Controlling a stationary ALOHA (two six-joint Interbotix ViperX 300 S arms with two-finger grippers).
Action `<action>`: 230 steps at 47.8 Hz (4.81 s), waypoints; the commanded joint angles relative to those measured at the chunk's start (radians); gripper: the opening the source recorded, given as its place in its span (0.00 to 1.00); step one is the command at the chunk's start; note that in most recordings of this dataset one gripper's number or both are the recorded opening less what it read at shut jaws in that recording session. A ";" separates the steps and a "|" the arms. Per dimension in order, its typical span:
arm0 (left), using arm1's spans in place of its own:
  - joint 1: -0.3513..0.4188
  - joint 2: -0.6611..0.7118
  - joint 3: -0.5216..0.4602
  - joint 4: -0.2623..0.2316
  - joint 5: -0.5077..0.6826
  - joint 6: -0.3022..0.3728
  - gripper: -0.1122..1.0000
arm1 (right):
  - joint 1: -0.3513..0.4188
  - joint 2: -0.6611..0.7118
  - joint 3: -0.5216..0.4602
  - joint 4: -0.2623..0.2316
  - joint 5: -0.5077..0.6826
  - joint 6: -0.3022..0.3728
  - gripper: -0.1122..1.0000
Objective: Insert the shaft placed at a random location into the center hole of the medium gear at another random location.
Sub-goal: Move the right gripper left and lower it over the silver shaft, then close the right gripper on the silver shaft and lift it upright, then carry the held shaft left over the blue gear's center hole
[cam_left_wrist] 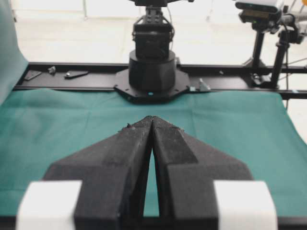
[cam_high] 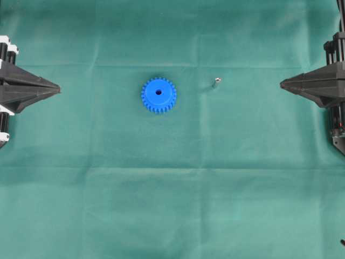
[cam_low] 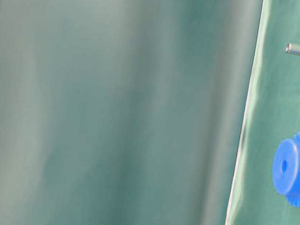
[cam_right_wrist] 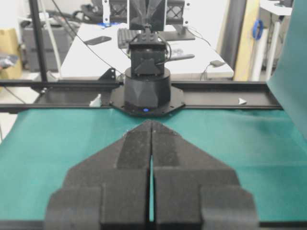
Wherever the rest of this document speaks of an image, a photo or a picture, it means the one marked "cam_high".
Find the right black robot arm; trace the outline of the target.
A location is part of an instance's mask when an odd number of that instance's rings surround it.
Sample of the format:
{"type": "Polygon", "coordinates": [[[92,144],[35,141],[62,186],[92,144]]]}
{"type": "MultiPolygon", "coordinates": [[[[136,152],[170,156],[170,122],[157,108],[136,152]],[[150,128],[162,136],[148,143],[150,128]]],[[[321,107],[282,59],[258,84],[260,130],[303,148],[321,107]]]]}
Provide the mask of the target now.
{"type": "Polygon", "coordinates": [[[323,46],[327,65],[283,80],[280,87],[328,110],[333,145],[344,153],[344,32],[323,46]]]}

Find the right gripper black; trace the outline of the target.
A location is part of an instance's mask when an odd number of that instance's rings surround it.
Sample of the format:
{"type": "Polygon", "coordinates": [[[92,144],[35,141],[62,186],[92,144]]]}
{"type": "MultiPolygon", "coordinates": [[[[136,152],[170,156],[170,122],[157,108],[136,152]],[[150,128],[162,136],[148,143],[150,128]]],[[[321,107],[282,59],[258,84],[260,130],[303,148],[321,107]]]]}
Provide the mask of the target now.
{"type": "Polygon", "coordinates": [[[311,100],[320,108],[329,108],[331,135],[344,135],[344,98],[327,97],[324,94],[308,93],[301,89],[304,83],[344,80],[344,64],[334,64],[344,61],[344,32],[337,32],[333,40],[326,42],[323,48],[326,52],[327,66],[285,79],[280,83],[280,88],[311,100]]]}

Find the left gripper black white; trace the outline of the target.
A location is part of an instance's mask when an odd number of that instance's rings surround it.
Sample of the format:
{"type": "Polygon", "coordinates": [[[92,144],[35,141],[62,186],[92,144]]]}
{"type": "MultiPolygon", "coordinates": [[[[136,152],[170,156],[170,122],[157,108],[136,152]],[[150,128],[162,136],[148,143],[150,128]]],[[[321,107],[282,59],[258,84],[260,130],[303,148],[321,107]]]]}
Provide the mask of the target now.
{"type": "Polygon", "coordinates": [[[1,35],[1,79],[13,84],[1,86],[1,147],[10,139],[9,119],[14,113],[60,93],[59,85],[14,65],[18,54],[18,47],[11,44],[10,38],[1,35]]]}

